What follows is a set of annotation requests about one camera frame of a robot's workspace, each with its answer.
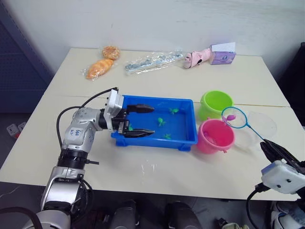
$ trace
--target pink shoe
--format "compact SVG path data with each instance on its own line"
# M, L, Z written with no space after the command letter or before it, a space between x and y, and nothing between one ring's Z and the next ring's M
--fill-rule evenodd
M194 51L192 53L188 53L185 57L184 68L192 68L195 65L199 65L202 62L207 61L211 57L211 50L204 49L201 52Z

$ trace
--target small box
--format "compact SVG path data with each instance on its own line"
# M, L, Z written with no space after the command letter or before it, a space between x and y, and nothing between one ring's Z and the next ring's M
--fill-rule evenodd
M236 56L235 42L211 45L210 49L212 52L210 64L232 63Z

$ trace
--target bread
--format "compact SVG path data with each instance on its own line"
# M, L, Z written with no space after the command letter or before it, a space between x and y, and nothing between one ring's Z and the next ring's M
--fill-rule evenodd
M109 59L103 59L100 61L97 61L88 70L87 79L95 79L99 77L100 75L105 74L113 65L113 60Z
M106 59L117 60L120 57L120 50L115 46L104 47L102 54Z

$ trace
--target pink toy fish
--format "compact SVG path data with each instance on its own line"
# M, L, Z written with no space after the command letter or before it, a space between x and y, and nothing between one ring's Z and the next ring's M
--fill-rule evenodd
M224 116L222 116L222 119L223 119L224 122L228 122L228 121L232 121L232 120L236 119L236 116L233 115L233 114L229 114L229 115L227 116L227 118L225 118Z
M204 131L203 135L205 136L206 140L208 140L210 143L217 145L217 142L215 141L215 139L212 138L211 136L209 136L208 132Z

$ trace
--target pink toy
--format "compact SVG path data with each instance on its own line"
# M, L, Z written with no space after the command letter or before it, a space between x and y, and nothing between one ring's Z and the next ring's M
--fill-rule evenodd
M194 51L192 53L188 53L185 57L183 67L192 68L202 62L207 61L211 57L211 55L212 52L210 48L202 50L201 52Z
M221 120L208 118L199 127L197 147L205 154L214 154L217 151L226 153L234 141L232 128Z
M224 122L232 121L232 120L236 119L236 116L233 115L233 114L230 114L230 115L227 116L227 118L225 118L224 116L222 116L222 119L223 119Z

